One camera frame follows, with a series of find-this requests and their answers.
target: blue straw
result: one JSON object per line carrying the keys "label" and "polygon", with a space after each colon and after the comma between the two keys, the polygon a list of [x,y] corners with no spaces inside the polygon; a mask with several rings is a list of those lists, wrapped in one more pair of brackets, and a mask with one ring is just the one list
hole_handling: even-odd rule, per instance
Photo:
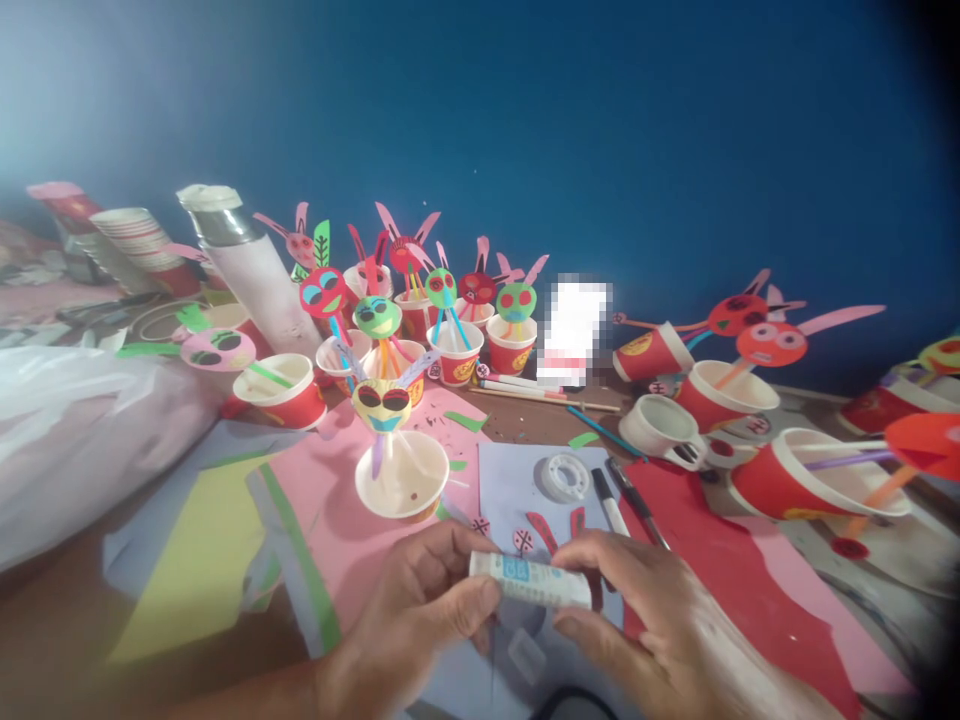
{"label": "blue straw", "polygon": [[637,450],[633,445],[631,445],[630,443],[626,442],[625,440],[623,440],[623,439],[620,438],[619,436],[614,435],[612,432],[610,432],[609,430],[607,430],[605,427],[603,427],[603,426],[601,426],[601,425],[598,425],[597,423],[595,423],[593,420],[591,420],[590,418],[588,418],[586,415],[584,415],[582,412],[580,412],[579,410],[577,410],[577,409],[576,409],[575,407],[573,407],[572,405],[567,405],[567,410],[569,410],[569,411],[572,412],[574,415],[576,415],[578,418],[580,418],[581,420],[583,420],[587,425],[589,425],[590,427],[592,427],[592,428],[593,428],[594,430],[596,430],[598,433],[601,433],[601,434],[607,436],[608,438],[610,438],[611,440],[613,440],[617,445],[619,445],[620,447],[622,447],[624,450],[626,450],[626,451],[627,451],[628,453],[630,453],[631,455],[634,455],[635,457],[641,458],[644,462],[650,462],[650,461],[647,459],[647,456],[644,455],[644,454],[643,454],[642,452],[640,452],[639,450]]}

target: pen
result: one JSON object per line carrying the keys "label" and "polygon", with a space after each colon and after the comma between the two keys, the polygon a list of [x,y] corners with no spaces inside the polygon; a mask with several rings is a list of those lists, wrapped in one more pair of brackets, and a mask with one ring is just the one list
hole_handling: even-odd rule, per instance
{"label": "pen", "polygon": [[630,506],[636,511],[637,515],[640,516],[640,520],[643,521],[647,530],[650,531],[651,537],[653,537],[662,548],[669,550],[670,546],[667,545],[667,541],[663,539],[663,535],[660,534],[660,529],[653,521],[653,514],[650,512],[650,508],[647,507],[639,491],[633,486],[633,483],[630,482],[627,474],[623,472],[623,468],[620,467],[620,463],[616,458],[607,458],[607,469],[610,470],[613,479],[616,480],[620,486],[620,492],[623,493],[627,502],[630,503]]}
{"label": "pen", "polygon": [[620,508],[617,507],[617,503],[613,499],[613,493],[610,492],[607,479],[603,476],[603,470],[594,468],[591,472],[593,474],[593,484],[597,486],[597,495],[600,496],[600,504],[603,505],[603,511],[607,514],[607,520],[610,521],[610,528],[618,535],[630,537],[630,531],[627,530],[627,524],[623,521]]}

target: finger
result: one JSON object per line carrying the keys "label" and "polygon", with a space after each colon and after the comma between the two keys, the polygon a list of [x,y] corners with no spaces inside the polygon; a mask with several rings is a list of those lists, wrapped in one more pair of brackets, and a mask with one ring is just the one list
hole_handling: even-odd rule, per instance
{"label": "finger", "polygon": [[500,585],[487,575],[461,580],[414,611],[418,637],[442,650],[477,634],[500,603]]}
{"label": "finger", "polygon": [[638,681],[665,679],[665,673],[650,654],[599,613],[564,608],[554,616],[554,627],[623,688],[636,690]]}

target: red paper sheet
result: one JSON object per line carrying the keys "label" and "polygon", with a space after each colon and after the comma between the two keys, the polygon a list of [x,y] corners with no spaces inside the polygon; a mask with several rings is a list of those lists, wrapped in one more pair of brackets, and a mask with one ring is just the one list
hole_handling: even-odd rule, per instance
{"label": "red paper sheet", "polygon": [[[654,460],[626,472],[671,549],[690,564],[760,654],[816,688],[844,717],[857,720],[860,703],[830,625],[784,593],[746,529],[710,512],[699,478],[677,474]],[[650,542],[625,499],[620,500],[620,511],[630,534]],[[624,611],[624,631],[636,636],[643,626],[629,608]]]}

